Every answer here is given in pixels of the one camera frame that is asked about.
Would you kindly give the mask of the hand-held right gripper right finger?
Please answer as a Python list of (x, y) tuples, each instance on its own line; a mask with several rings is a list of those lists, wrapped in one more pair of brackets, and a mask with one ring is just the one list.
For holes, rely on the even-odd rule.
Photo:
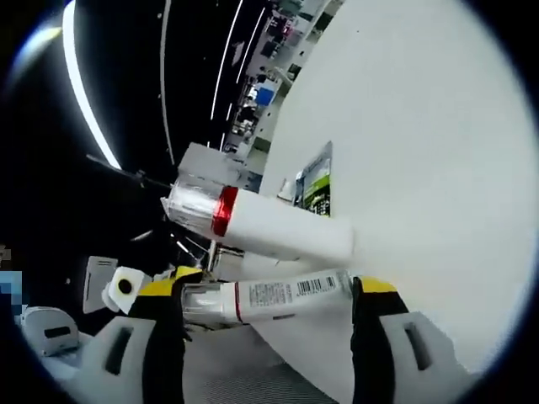
[(423, 313), (408, 310), (397, 289), (351, 279), (355, 375), (353, 403), (455, 403), (470, 373), (451, 339)]

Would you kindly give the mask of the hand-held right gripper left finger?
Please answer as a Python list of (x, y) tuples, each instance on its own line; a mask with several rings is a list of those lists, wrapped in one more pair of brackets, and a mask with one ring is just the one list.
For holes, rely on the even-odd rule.
[(169, 296), (140, 296), (133, 316), (117, 316), (83, 349), (79, 403), (183, 403), (186, 331), (181, 281)]

